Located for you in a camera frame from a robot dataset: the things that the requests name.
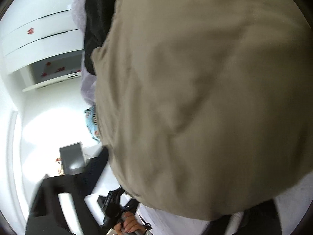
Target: red decal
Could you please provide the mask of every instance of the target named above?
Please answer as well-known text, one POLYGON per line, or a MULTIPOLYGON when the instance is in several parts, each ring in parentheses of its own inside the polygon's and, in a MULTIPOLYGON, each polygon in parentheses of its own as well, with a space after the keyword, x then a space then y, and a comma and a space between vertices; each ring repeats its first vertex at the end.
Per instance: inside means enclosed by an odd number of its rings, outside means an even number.
POLYGON ((55 73, 60 72, 60 71, 65 71, 65 67, 58 68, 58 69, 55 71, 55 73))
POLYGON ((27 34, 33 34, 35 31, 34 31, 34 28, 30 28, 28 31, 27 31, 27 34))

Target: blue cartoon fabric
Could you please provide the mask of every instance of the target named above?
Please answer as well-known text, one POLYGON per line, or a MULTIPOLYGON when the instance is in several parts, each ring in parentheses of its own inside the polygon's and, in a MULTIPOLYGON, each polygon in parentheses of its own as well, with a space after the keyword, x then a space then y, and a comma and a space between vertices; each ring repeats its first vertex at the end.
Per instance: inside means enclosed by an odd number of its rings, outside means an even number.
POLYGON ((97 124, 97 114, 96 114, 96 107, 92 106, 89 109, 84 111, 87 129, 90 132, 93 139, 100 143, 100 136, 97 124))

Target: gray handle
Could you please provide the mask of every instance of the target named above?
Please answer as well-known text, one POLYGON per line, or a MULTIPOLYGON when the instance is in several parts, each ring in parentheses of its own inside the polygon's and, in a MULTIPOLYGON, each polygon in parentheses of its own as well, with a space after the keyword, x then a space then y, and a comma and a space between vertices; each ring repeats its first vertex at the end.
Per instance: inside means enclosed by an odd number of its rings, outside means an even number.
MULTIPOLYGON (((123 221, 126 220, 124 214, 125 214, 125 212, 124 212, 124 213, 122 214, 122 216, 121 216, 121 218, 122 218, 123 221)), ((131 233, 126 233, 125 230, 124 230, 124 228, 122 228, 121 231, 122 231, 123 235, 143 235, 143 233, 142 233, 140 230, 136 230, 136 231, 131 232, 131 233)))

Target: cabinet door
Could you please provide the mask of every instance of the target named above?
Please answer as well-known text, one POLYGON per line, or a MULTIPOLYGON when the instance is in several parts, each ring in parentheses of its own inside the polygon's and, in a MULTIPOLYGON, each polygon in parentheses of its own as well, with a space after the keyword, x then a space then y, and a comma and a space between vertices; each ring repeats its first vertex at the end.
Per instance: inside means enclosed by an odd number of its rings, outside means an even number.
POLYGON ((31 63, 59 54, 83 49, 84 36, 81 30, 73 30, 34 41, 4 57, 8 73, 31 63))
POLYGON ((14 0, 0 21, 1 35, 8 35, 15 29, 36 19, 71 9, 73 0, 14 0))
POLYGON ((37 19, 21 26, 2 39, 3 55, 7 56, 18 48, 39 39, 72 30, 77 30, 77 26, 73 22, 71 11, 37 19))

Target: beige fabric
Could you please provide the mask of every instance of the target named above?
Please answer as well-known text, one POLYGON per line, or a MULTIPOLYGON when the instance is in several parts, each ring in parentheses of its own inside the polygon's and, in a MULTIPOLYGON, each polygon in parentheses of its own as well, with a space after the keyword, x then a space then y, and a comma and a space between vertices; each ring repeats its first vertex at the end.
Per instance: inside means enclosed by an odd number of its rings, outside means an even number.
POLYGON ((143 204, 212 220, 313 169, 313 35, 292 0, 118 0, 101 138, 143 204))

